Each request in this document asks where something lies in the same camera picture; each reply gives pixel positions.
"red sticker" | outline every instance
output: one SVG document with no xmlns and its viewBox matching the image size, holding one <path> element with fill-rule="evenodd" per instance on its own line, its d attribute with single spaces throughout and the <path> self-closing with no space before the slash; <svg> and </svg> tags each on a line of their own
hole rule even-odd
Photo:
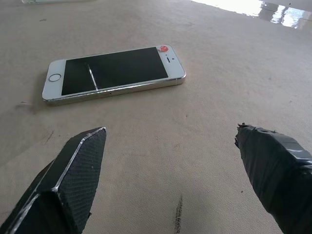
<svg viewBox="0 0 312 234">
<path fill-rule="evenodd" d="M 162 45 L 162 46 L 160 47 L 160 51 L 161 51 L 161 52 L 167 52 L 168 50 L 169 50 L 169 48 L 168 48 L 167 46 Z"/>
</svg>

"black mark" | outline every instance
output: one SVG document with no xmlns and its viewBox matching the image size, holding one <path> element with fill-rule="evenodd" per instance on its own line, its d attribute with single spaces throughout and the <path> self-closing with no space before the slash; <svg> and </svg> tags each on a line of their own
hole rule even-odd
<svg viewBox="0 0 312 234">
<path fill-rule="evenodd" d="M 177 204 L 176 211 L 175 211 L 175 234 L 180 233 L 180 230 L 181 230 L 182 205 L 183 205 L 183 199 L 182 199 L 182 194 L 181 194 L 179 203 Z"/>
<path fill-rule="evenodd" d="M 53 135 L 54 130 L 52 131 L 52 133 L 50 134 L 50 136 L 48 137 L 47 141 L 45 142 L 45 144 L 48 142 L 48 140 L 51 138 L 51 136 Z"/>
</svg>

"beige floor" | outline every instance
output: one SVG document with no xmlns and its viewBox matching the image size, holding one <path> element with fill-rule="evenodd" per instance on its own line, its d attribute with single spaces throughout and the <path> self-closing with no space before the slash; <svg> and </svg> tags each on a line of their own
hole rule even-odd
<svg viewBox="0 0 312 234">
<path fill-rule="evenodd" d="M 162 43 L 187 72 L 180 86 L 60 107 L 40 100 L 53 60 Z M 311 152 L 311 51 L 308 27 L 190 0 L 0 0 L 1 221 L 68 138 L 105 126 L 85 234 L 173 234 L 180 195 L 182 234 L 280 234 L 244 171 L 236 124 L 275 129 Z"/>
</svg>

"silver phone frame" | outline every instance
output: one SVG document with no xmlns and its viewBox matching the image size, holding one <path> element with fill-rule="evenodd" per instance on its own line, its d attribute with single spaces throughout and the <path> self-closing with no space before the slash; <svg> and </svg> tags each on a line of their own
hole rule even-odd
<svg viewBox="0 0 312 234">
<path fill-rule="evenodd" d="M 159 48 L 160 46 L 151 46 L 148 48 L 152 48 L 152 47 Z M 47 74 L 47 78 L 46 78 L 46 82 L 45 82 L 45 87 L 44 87 L 43 92 L 42 92 L 42 99 L 48 105 L 56 106 L 56 105 L 63 105 L 63 104 L 68 104 L 68 103 L 73 103 L 73 102 L 78 102 L 78 101 L 86 101 L 86 100 L 91 100 L 91 99 L 96 99 L 96 98 L 105 98 L 105 97 L 110 97 L 110 96 L 122 95 L 122 94 L 126 94 L 126 93 L 134 93 L 134 92 L 143 91 L 143 90 L 149 90 L 149 89 L 155 89 L 155 88 L 161 88 L 161 87 L 166 87 L 166 86 L 182 84 L 185 80 L 186 72 L 183 69 L 180 61 L 178 60 L 178 57 L 177 57 L 174 49 L 170 45 L 165 45 L 165 46 L 169 47 L 170 50 L 172 50 L 172 52 L 174 53 L 176 62 L 179 63 L 180 68 L 183 71 L 182 76 L 176 77 L 176 78 L 168 77 L 168 78 L 162 78 L 162 79 L 157 79 L 157 80 L 150 80 L 150 81 L 145 81 L 145 82 L 141 82 L 141 83 L 133 83 L 133 84 L 128 84 L 128 85 L 110 87 L 110 88 L 101 89 L 101 90 L 92 90 L 92 91 L 77 93 L 77 94 L 73 94 L 73 95 L 66 95 L 66 96 L 62 96 L 59 98 L 45 99 L 43 97 L 43 93 L 44 93 L 44 89 L 46 88 L 46 83 L 48 83 L 48 84 L 50 83 L 50 81 L 49 81 L 50 75 L 49 74 L 51 74 L 51 73 L 49 73 L 50 70 L 48 70 L 48 74 Z M 83 58 L 98 56 L 98 55 L 84 56 Z"/>
</svg>

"black tape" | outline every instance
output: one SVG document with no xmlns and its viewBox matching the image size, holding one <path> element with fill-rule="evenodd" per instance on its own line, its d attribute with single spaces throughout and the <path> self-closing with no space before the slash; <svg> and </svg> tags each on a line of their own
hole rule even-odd
<svg viewBox="0 0 312 234">
<path fill-rule="evenodd" d="M 312 234 L 312 156 L 293 138 L 239 125 L 235 139 L 253 186 L 285 234 Z"/>
</svg>

